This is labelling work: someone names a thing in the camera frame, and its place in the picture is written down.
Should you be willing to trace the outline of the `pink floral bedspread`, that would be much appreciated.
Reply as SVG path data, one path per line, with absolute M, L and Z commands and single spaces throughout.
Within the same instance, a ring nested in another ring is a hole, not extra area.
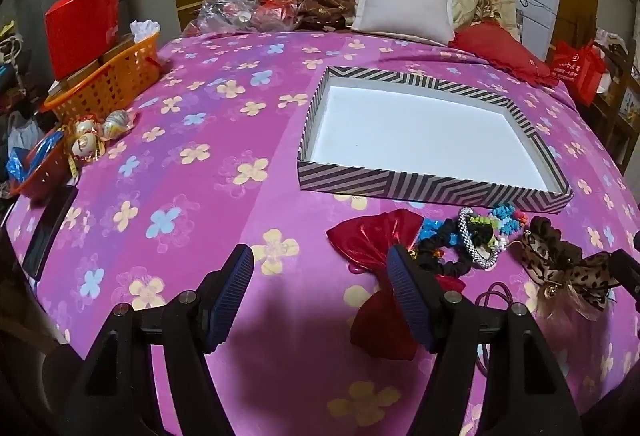
M 553 226 L 586 254 L 631 249 L 636 202 L 563 86 L 534 88 L 450 49 L 349 34 L 180 38 L 160 55 L 170 70 L 136 102 L 137 127 L 82 172 L 37 296 L 84 354 L 116 304 L 163 305 L 248 245 L 252 282 L 208 360 L 240 435 L 406 434 L 431 370 L 427 352 L 385 361 L 349 341 L 378 285 L 349 269 L 326 231 L 398 202 L 299 188 L 300 130 L 329 66 L 508 96 L 572 186 Z

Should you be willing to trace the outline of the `leopard print bow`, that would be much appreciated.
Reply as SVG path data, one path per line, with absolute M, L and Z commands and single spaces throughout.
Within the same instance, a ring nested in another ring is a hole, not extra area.
M 538 289 L 539 317 L 560 318 L 569 310 L 590 321 L 600 317 L 611 289 L 620 285 L 612 276 L 610 253 L 585 256 L 542 216 L 529 222 L 518 241 L 522 265 Z

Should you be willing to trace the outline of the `painted egg ornaments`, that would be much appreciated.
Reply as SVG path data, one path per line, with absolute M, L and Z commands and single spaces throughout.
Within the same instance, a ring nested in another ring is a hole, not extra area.
M 99 159 L 107 145 L 130 133 L 136 125 L 136 114 L 116 110 L 104 119 L 88 114 L 70 123 L 68 147 L 75 161 L 88 163 Z

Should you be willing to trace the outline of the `white tissue paper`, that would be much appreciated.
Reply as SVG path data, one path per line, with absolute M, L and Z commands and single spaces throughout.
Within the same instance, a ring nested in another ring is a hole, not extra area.
M 158 34 L 160 32 L 160 24 L 152 20 L 132 21 L 129 24 L 129 29 L 134 42 L 139 44 L 139 42 Z

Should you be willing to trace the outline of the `white small pillow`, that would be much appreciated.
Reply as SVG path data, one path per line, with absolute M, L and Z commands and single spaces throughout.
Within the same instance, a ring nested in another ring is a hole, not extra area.
M 358 0 L 352 29 L 449 44 L 454 39 L 454 0 Z

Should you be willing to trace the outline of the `black tablet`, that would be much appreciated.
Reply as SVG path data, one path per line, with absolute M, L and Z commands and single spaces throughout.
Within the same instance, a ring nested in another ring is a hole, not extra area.
M 77 194 L 75 185 L 64 185 L 55 190 L 46 207 L 43 208 L 22 263 L 27 277 L 35 282 L 41 279 L 55 237 Z

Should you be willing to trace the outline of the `red small basket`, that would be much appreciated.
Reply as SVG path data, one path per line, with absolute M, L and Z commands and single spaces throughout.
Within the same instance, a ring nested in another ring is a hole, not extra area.
M 6 162 L 10 196 L 25 196 L 41 203 L 70 180 L 64 128 L 50 130 L 30 151 L 14 148 Z

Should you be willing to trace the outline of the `clear plastic bag clutter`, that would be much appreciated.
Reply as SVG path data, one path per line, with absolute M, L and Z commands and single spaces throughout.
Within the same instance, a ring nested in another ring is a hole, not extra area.
M 291 32 L 301 20 L 297 0 L 204 0 L 182 34 Z

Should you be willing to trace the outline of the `red shopping bag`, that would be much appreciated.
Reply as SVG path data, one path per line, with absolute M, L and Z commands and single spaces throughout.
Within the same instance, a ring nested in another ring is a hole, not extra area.
M 575 103 L 590 106 L 606 71 L 606 64 L 593 40 L 579 49 L 559 41 L 554 50 L 550 70 L 556 78 L 564 82 Z

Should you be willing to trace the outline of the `orange plastic basket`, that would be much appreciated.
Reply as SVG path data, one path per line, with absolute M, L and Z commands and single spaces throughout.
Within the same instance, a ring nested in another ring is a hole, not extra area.
M 48 96 L 40 112 L 53 112 L 61 123 L 88 114 L 105 118 L 126 110 L 140 94 L 160 79 L 162 64 L 155 34 L 118 52 L 74 87 Z

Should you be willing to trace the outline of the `red cushion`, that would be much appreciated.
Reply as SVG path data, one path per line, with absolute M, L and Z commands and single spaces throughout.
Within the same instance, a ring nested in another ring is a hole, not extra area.
M 449 46 L 484 58 L 491 66 L 534 87 L 553 88 L 558 84 L 550 67 L 495 21 L 456 30 Z

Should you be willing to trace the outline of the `striped shallow cardboard box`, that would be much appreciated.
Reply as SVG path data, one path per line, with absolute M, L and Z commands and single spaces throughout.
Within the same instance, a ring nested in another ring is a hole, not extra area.
M 574 192 L 506 96 L 426 75 L 327 68 L 297 152 L 301 189 L 557 214 Z

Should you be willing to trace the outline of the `black scrunchie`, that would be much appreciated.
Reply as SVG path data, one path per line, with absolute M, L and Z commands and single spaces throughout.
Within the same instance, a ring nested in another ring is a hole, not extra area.
M 454 219 L 425 218 L 414 245 L 416 263 L 426 271 L 444 277 L 461 278 L 472 268 Z

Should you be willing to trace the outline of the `red gift bag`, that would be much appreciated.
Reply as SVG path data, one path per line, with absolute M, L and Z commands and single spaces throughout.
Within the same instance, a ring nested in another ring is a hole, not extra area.
M 119 0 L 58 0 L 44 14 L 53 78 L 72 75 L 116 44 Z

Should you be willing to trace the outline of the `red satin bow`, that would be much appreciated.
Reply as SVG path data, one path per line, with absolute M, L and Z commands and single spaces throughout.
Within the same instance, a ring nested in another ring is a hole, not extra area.
M 348 219 L 326 231 L 335 252 L 378 281 L 378 292 L 359 307 L 350 328 L 350 342 L 371 357 L 410 361 L 416 356 L 418 343 L 394 297 L 387 255 L 393 246 L 400 245 L 409 252 L 411 263 L 418 266 L 414 245 L 424 219 L 408 209 L 396 209 Z M 461 278 L 439 274 L 435 278 L 444 291 L 461 292 L 465 288 Z

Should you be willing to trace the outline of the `wooden shelf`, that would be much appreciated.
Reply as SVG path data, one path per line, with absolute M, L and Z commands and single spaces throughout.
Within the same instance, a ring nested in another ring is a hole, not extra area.
M 639 94 L 638 80 L 632 76 L 637 41 L 630 40 L 627 52 L 622 46 L 605 47 L 597 42 L 593 46 L 613 66 L 613 75 L 608 93 L 597 94 L 587 108 L 587 123 L 624 175 L 639 139 L 639 118 L 630 121 L 620 114 L 627 90 Z

